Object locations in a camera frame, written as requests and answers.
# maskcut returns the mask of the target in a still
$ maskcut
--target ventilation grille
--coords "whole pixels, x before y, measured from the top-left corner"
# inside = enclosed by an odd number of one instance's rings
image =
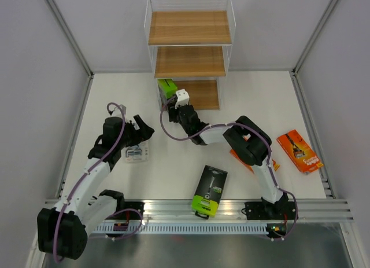
[[[100,224],[93,233],[98,234],[122,234],[133,232],[138,223],[128,226],[126,232],[113,230],[113,222]],[[142,226],[139,233],[142,234],[267,234],[265,223],[222,223],[222,224],[199,224],[199,223],[150,223]]]

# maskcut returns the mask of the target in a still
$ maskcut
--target gray wall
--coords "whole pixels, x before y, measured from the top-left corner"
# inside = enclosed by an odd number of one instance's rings
[[[44,0],[0,0],[0,266],[24,267],[87,75]]]
[[[150,71],[147,0],[55,0],[93,71]],[[330,0],[232,0],[230,68],[292,69]]]
[[[341,0],[299,72],[339,197],[370,254],[370,0]]]

